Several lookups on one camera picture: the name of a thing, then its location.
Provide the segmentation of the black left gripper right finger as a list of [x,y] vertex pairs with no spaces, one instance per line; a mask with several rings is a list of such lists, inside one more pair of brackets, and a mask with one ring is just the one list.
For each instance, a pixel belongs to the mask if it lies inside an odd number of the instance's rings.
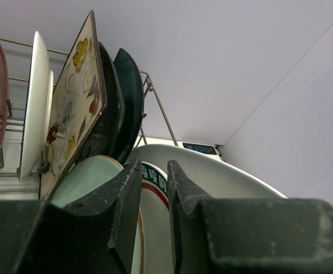
[[333,206],[214,198],[168,162],[174,273],[333,273]]

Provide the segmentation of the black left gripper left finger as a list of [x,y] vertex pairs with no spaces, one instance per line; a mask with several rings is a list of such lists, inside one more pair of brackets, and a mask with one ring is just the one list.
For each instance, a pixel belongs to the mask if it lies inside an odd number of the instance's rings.
[[130,273],[140,160],[60,208],[40,200],[0,200],[0,273]]

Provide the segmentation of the white plate green red rim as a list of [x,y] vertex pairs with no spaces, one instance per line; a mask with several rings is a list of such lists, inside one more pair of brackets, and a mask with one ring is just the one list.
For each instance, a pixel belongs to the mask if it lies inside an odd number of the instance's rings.
[[142,162],[140,209],[144,272],[173,273],[167,175],[147,162]]

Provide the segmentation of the mint green flower plate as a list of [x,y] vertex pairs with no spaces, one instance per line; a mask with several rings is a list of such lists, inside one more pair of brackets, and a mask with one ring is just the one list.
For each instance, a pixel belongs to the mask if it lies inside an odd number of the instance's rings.
[[[96,155],[74,165],[54,191],[51,202],[64,207],[113,179],[124,167],[109,156]],[[132,273],[144,273],[144,232],[142,215],[138,213]]]

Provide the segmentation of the white oval plate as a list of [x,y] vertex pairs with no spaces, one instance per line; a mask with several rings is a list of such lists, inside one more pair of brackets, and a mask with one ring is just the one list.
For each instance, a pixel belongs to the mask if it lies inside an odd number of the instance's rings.
[[140,159],[164,172],[167,172],[167,162],[175,160],[190,180],[215,198],[285,198],[284,194],[255,176],[186,148],[147,144],[134,148],[128,159]]

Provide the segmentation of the black floral square plate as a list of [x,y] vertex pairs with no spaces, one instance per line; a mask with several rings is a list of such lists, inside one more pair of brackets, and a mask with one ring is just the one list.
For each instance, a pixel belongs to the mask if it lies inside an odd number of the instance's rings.
[[121,102],[120,82],[113,60],[102,43],[99,43],[99,50],[106,87],[107,106],[77,154],[75,163],[95,155],[105,155],[119,160],[121,154],[118,138],[124,106]]

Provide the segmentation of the white plate steam logo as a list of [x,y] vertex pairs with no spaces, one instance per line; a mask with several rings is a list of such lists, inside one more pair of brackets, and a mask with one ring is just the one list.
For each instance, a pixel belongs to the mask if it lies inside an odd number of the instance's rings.
[[30,74],[23,124],[22,148],[18,179],[30,175],[47,141],[53,95],[54,73],[44,40],[38,31],[34,34]]

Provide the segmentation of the cream floral square plate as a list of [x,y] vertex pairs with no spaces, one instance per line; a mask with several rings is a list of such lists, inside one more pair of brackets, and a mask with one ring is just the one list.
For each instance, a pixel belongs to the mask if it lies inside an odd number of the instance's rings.
[[47,133],[48,166],[41,174],[40,199],[52,195],[106,106],[95,13],[90,11],[54,88]]

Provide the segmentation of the teal square plate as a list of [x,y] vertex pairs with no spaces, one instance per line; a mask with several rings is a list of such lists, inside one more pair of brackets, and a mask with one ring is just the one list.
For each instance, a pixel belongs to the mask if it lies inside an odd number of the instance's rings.
[[139,68],[130,53],[123,48],[113,62],[119,80],[117,99],[120,107],[112,129],[111,157],[124,164],[139,133],[144,116],[144,90]]

